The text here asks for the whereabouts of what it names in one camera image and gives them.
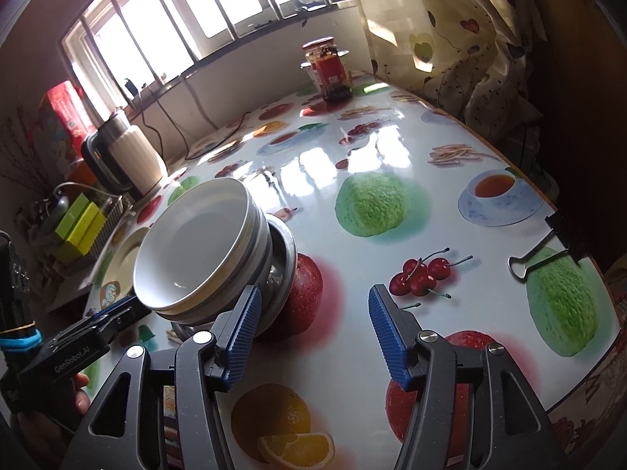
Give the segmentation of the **person's left hand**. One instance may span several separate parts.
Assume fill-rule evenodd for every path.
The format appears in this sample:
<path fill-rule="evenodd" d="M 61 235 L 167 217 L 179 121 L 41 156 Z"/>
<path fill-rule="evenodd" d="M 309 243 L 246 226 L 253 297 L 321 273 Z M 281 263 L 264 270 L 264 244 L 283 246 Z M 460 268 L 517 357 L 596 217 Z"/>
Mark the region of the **person's left hand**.
<path fill-rule="evenodd" d="M 73 377 L 74 388 L 76 388 L 76 395 L 74 395 L 74 404 L 76 404 L 76 410 L 80 415 L 84 416 L 91 405 L 89 395 L 85 392 L 86 386 L 89 384 L 89 377 L 83 372 L 79 372 Z"/>

